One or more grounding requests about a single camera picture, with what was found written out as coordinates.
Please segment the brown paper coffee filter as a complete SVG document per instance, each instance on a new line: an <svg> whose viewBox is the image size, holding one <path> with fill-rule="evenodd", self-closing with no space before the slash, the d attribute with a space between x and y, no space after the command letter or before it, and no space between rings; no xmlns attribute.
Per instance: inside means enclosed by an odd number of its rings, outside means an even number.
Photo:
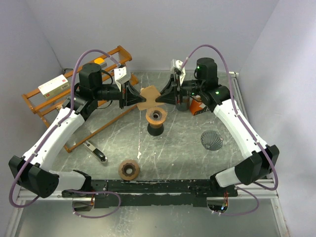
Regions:
<svg viewBox="0 0 316 237"><path fill-rule="evenodd" d="M142 88L140 95L146 98L145 102L140 102L137 104L137 107L140 111L163 105L161 102L156 102L156 99L160 97L161 94L154 85Z"/></svg>

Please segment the orange coffee filter box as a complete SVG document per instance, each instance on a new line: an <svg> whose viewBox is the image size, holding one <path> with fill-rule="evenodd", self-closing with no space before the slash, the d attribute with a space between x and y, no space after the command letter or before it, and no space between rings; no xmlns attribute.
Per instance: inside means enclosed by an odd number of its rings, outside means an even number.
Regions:
<svg viewBox="0 0 316 237"><path fill-rule="evenodd" d="M202 102L200 96L194 96L192 98L189 110L193 116L196 116L209 111L209 108Z"/></svg>

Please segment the dark glass carafe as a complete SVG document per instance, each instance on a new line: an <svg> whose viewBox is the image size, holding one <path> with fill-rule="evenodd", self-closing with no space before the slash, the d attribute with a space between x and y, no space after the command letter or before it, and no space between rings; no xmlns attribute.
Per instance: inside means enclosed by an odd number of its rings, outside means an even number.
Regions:
<svg viewBox="0 0 316 237"><path fill-rule="evenodd" d="M148 123L147 131L152 136L160 136L164 131L164 126L162 123L159 125L153 125Z"/></svg>

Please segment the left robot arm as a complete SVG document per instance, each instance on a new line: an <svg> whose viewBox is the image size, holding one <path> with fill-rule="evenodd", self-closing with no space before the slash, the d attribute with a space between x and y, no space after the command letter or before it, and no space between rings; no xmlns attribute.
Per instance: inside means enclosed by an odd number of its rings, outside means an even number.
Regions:
<svg viewBox="0 0 316 237"><path fill-rule="evenodd" d="M130 83L131 74L125 65L114 69L115 84L104 84L104 71L96 63L83 65L79 83L72 88L52 125L22 157L13 156L8 165L14 183L47 198L55 191L74 190L80 197L91 194L91 177L84 172L55 172L52 165L72 134L98 108L101 100L119 102L120 108L146 99Z"/></svg>

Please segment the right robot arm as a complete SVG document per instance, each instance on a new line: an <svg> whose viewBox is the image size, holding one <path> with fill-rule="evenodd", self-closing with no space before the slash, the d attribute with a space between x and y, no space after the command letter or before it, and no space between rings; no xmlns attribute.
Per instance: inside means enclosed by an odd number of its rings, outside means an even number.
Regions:
<svg viewBox="0 0 316 237"><path fill-rule="evenodd" d="M227 186L249 185L276 172L278 147L268 145L255 132L237 106L232 89L219 84L214 59L203 57L197 60L194 80L184 79L186 72L180 60L173 59L170 70L170 80L156 102L177 105L182 103L184 96L200 96L202 103L228 129L241 151L242 162L213 175L209 189L214 196L221 196Z"/></svg>

